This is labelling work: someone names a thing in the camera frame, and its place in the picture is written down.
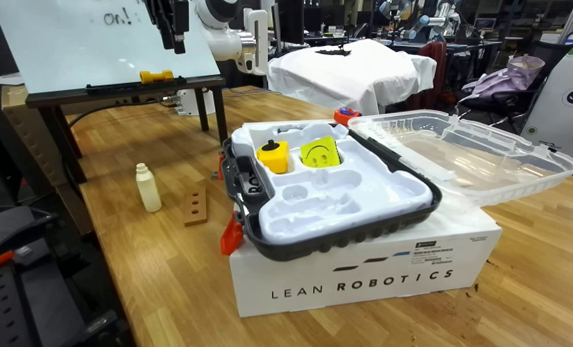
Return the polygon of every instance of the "wooden table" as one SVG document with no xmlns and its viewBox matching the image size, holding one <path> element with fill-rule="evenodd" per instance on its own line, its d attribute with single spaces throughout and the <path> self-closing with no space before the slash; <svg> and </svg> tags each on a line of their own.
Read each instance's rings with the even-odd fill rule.
<svg viewBox="0 0 573 347">
<path fill-rule="evenodd" d="M 279 94 L 241 95 L 224 93 L 229 131 L 333 115 Z M 215 129 L 203 133 L 197 118 L 154 105 L 75 126 L 88 177 L 81 190 L 139 346 L 573 346 L 573 178 L 485 208 L 504 231 L 471 288 L 241 319 L 220 255 L 233 203 L 210 179 Z M 138 162 L 156 175 L 157 213 L 143 209 Z M 183 196 L 195 184 L 207 187 L 209 217 L 184 227 Z"/>
</svg>

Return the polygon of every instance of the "yellow object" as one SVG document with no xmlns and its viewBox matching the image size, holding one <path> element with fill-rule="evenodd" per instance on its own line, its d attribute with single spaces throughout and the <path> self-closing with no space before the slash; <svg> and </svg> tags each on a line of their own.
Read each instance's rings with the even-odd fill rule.
<svg viewBox="0 0 573 347">
<path fill-rule="evenodd" d="M 331 136 L 301 146 L 301 161 L 309 167 L 330 167 L 340 165 L 335 140 Z"/>
<path fill-rule="evenodd" d="M 266 145 L 258 148 L 256 156 L 274 174 L 283 174 L 288 171 L 289 151 L 286 141 L 269 140 Z"/>
<path fill-rule="evenodd" d="M 152 83 L 160 81 L 174 80 L 173 72 L 171 70 L 163 70 L 161 73 L 150 73 L 149 71 L 141 71 L 141 83 Z"/>
</svg>

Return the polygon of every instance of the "white sheet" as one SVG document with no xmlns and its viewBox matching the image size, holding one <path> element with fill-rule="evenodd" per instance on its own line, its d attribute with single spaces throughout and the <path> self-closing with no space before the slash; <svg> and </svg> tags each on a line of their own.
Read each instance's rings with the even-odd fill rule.
<svg viewBox="0 0 573 347">
<path fill-rule="evenodd" d="M 350 55 L 316 53 L 313 47 L 269 61 L 268 87 L 296 99 L 330 108 L 351 107 L 363 115 L 378 106 L 404 101 L 433 86 L 436 61 L 395 52 L 373 40 L 344 45 Z"/>
</svg>

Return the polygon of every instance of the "black plastic case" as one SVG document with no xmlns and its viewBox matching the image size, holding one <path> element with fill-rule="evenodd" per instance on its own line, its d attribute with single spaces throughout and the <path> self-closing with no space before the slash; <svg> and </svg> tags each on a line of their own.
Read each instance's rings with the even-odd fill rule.
<svg viewBox="0 0 573 347">
<path fill-rule="evenodd" d="M 258 251 L 274 261 L 290 261 L 293 259 L 305 257 L 312 252 L 328 252 L 332 246 L 346 247 L 349 242 L 362 242 L 367 237 L 376 238 L 383 234 L 392 233 L 400 227 L 409 224 L 418 223 L 425 220 L 430 213 L 438 207 L 442 199 L 440 189 L 432 182 L 427 180 L 416 171 L 410 169 L 400 162 L 400 156 L 393 151 L 388 150 L 374 139 L 365 140 L 355 132 L 348 132 L 348 135 L 357 140 L 366 149 L 376 154 L 387 165 L 391 172 L 406 171 L 419 178 L 432 191 L 432 203 L 430 206 L 418 211 L 406 213 L 396 217 L 379 220 L 359 226 L 356 228 L 346 229 L 329 235 L 322 235 L 313 239 L 299 241 L 291 244 L 273 244 L 263 239 L 258 221 L 258 211 L 271 199 L 267 189 L 263 187 L 262 180 L 258 178 L 255 160 L 249 156 L 236 157 L 232 148 L 231 139 L 223 143 L 224 161 L 222 162 L 222 174 L 227 185 L 227 194 L 240 207 L 240 211 L 248 211 L 248 214 L 236 214 L 236 222 L 243 226 L 244 233 L 248 239 L 256 246 Z M 245 189 L 247 183 L 254 182 L 254 189 Z"/>
</svg>

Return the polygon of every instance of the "white panel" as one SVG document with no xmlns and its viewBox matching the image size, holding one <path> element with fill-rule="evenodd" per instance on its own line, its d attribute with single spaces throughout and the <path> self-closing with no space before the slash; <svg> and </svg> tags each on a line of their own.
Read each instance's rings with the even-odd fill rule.
<svg viewBox="0 0 573 347">
<path fill-rule="evenodd" d="M 0 24 L 29 93 L 140 81 L 139 72 L 219 74 L 190 4 L 185 54 L 163 48 L 142 0 L 0 0 Z"/>
</svg>

